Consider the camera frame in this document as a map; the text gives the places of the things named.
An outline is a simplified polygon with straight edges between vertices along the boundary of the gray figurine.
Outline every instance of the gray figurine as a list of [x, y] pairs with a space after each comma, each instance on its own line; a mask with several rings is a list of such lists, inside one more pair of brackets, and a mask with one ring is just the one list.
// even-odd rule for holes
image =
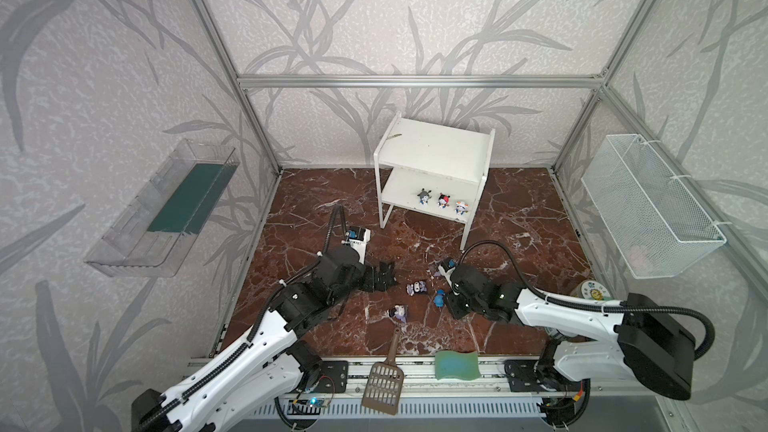
[[421, 203], [422, 206], [426, 206], [427, 202], [429, 202], [429, 199], [432, 198], [432, 196], [429, 195], [430, 191], [426, 191], [422, 189], [421, 192], [417, 194], [418, 196], [418, 202]]

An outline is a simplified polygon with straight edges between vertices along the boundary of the gray floor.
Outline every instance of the gray floor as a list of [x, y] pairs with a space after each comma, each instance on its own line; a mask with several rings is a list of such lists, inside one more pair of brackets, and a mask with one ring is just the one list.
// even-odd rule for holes
[[[243, 420], [233, 432], [287, 432], [279, 420]], [[312, 432], [547, 432], [552, 430], [540, 419], [364, 419], [320, 420]], [[571, 432], [668, 432], [652, 397], [591, 398], [584, 416], [570, 427]]]

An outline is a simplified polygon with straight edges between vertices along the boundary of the litter scoop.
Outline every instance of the litter scoop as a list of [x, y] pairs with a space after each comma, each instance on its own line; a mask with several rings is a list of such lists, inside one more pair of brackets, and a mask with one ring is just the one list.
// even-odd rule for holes
[[383, 362], [376, 362], [368, 374], [368, 384], [362, 393], [362, 406], [378, 410], [384, 414], [397, 415], [397, 406], [400, 403], [402, 392], [402, 380], [406, 375], [395, 364], [397, 343], [402, 332], [395, 329], [392, 335], [392, 343], [389, 345], [389, 355]]

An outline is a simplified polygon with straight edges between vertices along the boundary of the robotic arm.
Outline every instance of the robotic arm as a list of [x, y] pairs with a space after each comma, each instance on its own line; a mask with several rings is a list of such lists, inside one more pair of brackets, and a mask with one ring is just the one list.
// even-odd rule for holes
[[[338, 212], [345, 240], [329, 251]], [[391, 263], [382, 262], [378, 269], [364, 264], [369, 240], [369, 230], [347, 230], [343, 208], [335, 209], [317, 261], [291, 280], [280, 281], [254, 326], [195, 375], [163, 394], [146, 390], [134, 400], [134, 432], [224, 431], [268, 400], [278, 405], [282, 394], [311, 390], [320, 379], [322, 361], [299, 339], [329, 320], [331, 308], [343, 303], [351, 291], [385, 291], [396, 283]], [[485, 244], [506, 251], [520, 282], [495, 284], [463, 264], [467, 253]], [[467, 248], [458, 263], [447, 259], [439, 270], [451, 285], [447, 305], [456, 319], [476, 312], [492, 321], [556, 328], [565, 335], [593, 339], [547, 345], [535, 373], [537, 382], [548, 390], [562, 390], [590, 378], [629, 379], [658, 394], [686, 400], [693, 361], [714, 341], [711, 322], [702, 314], [658, 307], [643, 295], [630, 294], [626, 302], [596, 302], [539, 291], [499, 242], [478, 242]], [[697, 350], [690, 332], [669, 314], [688, 314], [705, 324], [706, 337]], [[278, 414], [288, 423], [280, 407]]]

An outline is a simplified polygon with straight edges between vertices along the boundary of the blue toy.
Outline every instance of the blue toy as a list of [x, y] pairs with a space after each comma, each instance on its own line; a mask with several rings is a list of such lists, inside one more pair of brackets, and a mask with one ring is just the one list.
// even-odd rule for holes
[[443, 295], [445, 295], [445, 294], [446, 293], [443, 292], [442, 290], [438, 290], [437, 291], [437, 295], [435, 296], [435, 298], [433, 300], [435, 305], [437, 305], [438, 307], [442, 307], [444, 305], [444, 303], [443, 303]]

